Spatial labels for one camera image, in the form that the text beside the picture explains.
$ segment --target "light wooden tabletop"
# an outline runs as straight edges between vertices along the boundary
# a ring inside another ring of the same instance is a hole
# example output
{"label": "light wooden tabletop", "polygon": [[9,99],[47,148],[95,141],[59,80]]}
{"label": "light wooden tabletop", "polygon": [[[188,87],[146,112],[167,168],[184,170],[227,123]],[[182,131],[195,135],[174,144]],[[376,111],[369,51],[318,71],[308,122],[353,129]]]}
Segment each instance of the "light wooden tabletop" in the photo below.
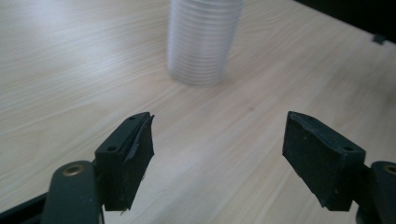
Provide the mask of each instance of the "light wooden tabletop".
{"label": "light wooden tabletop", "polygon": [[149,111],[155,156],[106,223],[355,223],[281,156],[287,112],[396,161],[396,48],[289,0],[247,0],[218,86],[166,71],[169,1],[0,1],[0,211]]}

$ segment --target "metal screw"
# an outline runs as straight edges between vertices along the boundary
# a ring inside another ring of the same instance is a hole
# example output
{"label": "metal screw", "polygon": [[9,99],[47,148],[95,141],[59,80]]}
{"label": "metal screw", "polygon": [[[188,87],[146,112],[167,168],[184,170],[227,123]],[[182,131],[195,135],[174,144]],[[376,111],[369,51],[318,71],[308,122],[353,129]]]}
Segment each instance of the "metal screw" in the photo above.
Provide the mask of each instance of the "metal screw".
{"label": "metal screw", "polygon": [[84,171],[84,166],[80,164],[75,164],[67,167],[64,169],[64,175],[70,176],[70,175],[78,175],[79,173]]}

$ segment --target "screw hole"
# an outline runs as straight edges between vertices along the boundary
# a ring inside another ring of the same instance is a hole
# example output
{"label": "screw hole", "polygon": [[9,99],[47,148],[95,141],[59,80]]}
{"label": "screw hole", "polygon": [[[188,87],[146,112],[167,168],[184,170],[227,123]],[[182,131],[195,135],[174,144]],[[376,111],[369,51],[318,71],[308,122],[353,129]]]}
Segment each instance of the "screw hole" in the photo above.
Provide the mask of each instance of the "screw hole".
{"label": "screw hole", "polygon": [[108,148],[107,148],[107,151],[110,151],[110,152],[111,152],[111,151],[115,151],[116,149],[117,149],[116,147],[108,147]]}
{"label": "screw hole", "polygon": [[353,151],[353,148],[352,147],[344,147],[344,150],[345,151]]}
{"label": "screw hole", "polygon": [[386,165],[385,170],[390,174],[396,175],[396,166],[394,165]]}
{"label": "screw hole", "polygon": [[77,165],[71,165],[69,167],[67,167],[64,170],[64,175],[70,176],[70,175],[78,175],[79,173],[81,173],[84,170],[84,166],[77,164]]}

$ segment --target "wood grain surface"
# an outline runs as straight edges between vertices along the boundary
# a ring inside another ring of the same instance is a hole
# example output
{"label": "wood grain surface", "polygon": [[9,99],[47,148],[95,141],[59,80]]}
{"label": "wood grain surface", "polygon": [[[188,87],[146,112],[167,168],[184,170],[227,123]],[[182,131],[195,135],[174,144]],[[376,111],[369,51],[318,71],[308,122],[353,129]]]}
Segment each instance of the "wood grain surface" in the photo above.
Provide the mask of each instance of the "wood grain surface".
{"label": "wood grain surface", "polygon": [[0,1],[0,211],[149,111],[155,156],[106,223],[355,223],[322,209],[281,156],[287,112],[396,161],[396,48],[289,0],[247,0],[226,78],[166,70],[169,1]]}

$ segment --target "stacked plastic cups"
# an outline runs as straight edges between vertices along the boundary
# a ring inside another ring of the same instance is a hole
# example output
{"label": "stacked plastic cups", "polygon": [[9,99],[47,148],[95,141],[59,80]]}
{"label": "stacked plastic cups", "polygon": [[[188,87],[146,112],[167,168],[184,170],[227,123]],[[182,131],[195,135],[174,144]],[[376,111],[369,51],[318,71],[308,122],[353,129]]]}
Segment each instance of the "stacked plastic cups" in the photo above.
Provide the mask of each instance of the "stacked plastic cups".
{"label": "stacked plastic cups", "polygon": [[242,6],[243,0],[172,0],[170,76],[193,85],[221,81]]}

